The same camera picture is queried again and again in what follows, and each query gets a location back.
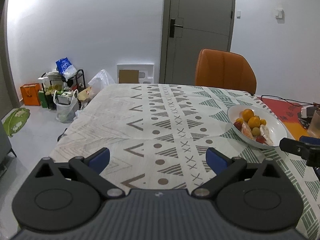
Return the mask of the pomelo slice small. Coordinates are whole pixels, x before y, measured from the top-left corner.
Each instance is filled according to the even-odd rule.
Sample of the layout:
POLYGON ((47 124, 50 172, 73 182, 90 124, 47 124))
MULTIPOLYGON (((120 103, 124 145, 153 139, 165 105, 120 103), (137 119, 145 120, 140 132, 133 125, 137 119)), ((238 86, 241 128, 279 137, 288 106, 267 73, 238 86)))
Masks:
POLYGON ((252 130, 250 129, 249 125, 246 122, 242 123, 241 132, 243 135, 248 137, 249 139, 253 139, 252 130))

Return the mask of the red plum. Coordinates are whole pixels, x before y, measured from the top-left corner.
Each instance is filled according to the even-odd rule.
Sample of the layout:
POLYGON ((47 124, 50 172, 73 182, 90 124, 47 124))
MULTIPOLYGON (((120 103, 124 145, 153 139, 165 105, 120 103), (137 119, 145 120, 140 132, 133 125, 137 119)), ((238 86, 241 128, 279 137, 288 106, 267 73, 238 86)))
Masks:
POLYGON ((234 124, 234 127, 237 128, 239 131, 242 129, 242 122, 236 121, 234 124))

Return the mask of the red plum hidden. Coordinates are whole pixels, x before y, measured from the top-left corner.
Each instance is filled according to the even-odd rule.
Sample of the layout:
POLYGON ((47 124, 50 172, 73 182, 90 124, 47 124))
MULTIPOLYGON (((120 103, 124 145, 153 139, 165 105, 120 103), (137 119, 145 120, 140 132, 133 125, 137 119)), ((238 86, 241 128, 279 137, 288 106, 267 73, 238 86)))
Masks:
POLYGON ((266 139, 262 135, 257 136, 255 140, 258 143, 266 144, 266 139))

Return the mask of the green plum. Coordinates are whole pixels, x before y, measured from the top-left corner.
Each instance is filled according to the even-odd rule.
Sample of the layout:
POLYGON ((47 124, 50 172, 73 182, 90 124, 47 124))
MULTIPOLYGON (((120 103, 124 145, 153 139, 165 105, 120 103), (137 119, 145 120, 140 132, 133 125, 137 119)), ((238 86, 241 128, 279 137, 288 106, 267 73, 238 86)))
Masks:
POLYGON ((260 129, 259 129, 259 127, 254 127, 254 128, 251 130, 251 132, 252 132, 252 136, 253 136, 253 137, 258 137, 258 136, 260 136, 260 129))

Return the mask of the pomelo slice large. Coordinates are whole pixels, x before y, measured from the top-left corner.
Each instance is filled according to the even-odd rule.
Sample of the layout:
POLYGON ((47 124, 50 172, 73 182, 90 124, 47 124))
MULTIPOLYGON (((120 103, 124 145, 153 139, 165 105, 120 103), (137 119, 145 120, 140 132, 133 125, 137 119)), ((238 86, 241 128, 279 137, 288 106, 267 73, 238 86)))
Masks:
POLYGON ((270 137, 270 131, 267 126, 260 125, 260 135, 263 137, 264 144, 267 144, 268 146, 273 146, 273 141, 270 137))

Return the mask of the large orange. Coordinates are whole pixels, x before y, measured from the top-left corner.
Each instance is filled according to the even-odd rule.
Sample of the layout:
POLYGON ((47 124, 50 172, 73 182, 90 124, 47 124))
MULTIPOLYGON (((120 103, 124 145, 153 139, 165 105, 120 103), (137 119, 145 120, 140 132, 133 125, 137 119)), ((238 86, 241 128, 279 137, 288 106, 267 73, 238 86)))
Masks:
POLYGON ((242 111, 241 116, 244 122, 248 122, 254 116, 254 112, 251 109, 245 109, 242 111))
POLYGON ((248 121, 248 125, 250 129, 253 129, 254 127, 260 127, 259 116, 253 116, 252 118, 250 118, 250 120, 248 121))

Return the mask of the large orange front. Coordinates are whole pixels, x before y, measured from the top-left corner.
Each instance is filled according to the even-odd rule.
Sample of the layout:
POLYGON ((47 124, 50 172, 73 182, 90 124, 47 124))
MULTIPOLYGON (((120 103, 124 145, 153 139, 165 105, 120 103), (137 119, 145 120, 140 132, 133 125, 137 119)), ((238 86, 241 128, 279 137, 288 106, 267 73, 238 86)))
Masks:
POLYGON ((242 111, 241 116, 244 122, 248 122, 254 116, 254 112, 251 109, 245 109, 242 111))

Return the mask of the frosted plastic cup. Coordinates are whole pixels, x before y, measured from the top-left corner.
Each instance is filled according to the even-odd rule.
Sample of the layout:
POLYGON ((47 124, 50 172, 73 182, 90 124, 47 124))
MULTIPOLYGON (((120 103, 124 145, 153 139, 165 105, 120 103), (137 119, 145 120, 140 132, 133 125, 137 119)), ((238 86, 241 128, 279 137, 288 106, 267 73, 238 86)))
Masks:
POLYGON ((308 127, 308 134, 314 138, 320 138, 320 110, 316 110, 308 127))

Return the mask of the white power adapter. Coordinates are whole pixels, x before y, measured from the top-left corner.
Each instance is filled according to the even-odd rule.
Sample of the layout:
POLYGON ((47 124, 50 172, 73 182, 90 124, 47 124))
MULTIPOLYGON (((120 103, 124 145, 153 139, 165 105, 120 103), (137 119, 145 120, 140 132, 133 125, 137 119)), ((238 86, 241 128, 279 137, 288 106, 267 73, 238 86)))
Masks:
POLYGON ((300 114, 302 119, 312 118, 315 111, 318 110, 316 106, 305 106, 301 108, 300 114))

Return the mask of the white ceramic plate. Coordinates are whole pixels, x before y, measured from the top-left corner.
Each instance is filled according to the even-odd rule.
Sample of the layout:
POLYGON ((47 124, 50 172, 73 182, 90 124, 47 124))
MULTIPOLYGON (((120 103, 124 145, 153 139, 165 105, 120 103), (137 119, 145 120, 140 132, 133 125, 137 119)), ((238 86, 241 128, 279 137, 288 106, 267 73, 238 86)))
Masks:
POLYGON ((245 105, 234 105, 227 111, 232 131, 247 144, 266 150, 278 147, 287 138, 284 125, 271 113, 245 105))

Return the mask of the green box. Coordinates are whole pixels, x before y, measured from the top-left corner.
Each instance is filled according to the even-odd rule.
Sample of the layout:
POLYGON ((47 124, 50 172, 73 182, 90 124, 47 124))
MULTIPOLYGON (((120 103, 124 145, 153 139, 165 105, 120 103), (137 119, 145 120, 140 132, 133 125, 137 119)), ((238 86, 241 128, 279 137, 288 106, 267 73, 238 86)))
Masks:
POLYGON ((44 91, 43 90, 39 90, 38 91, 38 96, 39 96, 39 101, 40 101, 40 104, 41 104, 42 108, 48 108, 48 103, 47 103, 44 91))

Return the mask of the orange paper bag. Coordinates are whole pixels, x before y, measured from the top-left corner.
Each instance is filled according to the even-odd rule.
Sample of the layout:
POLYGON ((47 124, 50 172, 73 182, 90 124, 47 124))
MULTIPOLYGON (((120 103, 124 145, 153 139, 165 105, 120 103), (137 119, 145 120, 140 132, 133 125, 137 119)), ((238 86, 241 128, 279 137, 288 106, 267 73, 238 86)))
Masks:
POLYGON ((26 106, 40 106, 39 83, 25 84, 20 87, 23 103, 26 106))

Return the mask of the blue white plastic bag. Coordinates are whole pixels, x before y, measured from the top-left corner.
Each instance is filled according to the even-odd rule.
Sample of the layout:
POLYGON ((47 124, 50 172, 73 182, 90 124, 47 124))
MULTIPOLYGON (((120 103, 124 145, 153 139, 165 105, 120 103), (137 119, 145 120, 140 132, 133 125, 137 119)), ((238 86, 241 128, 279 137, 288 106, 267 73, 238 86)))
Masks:
POLYGON ((77 72, 76 68, 67 57, 56 61, 56 70, 65 78, 66 81, 74 77, 77 72))

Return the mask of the grey door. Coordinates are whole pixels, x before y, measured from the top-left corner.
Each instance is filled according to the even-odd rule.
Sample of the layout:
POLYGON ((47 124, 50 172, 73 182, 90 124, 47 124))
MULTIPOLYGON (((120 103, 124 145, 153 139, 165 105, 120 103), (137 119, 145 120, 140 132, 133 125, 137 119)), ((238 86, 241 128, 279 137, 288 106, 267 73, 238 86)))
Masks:
POLYGON ((164 0, 159 82, 193 85, 202 49, 229 51, 234 11, 235 0, 164 0), (183 26, 174 38, 171 18, 183 26))

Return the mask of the wall switch by door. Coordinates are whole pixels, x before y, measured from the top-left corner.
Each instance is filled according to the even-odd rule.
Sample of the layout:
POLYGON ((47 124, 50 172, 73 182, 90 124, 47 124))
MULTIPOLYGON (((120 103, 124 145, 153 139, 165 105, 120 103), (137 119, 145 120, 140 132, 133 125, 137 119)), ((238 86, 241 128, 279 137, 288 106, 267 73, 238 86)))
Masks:
POLYGON ((238 19, 241 18, 241 10, 236 11, 236 18, 238 18, 238 19))

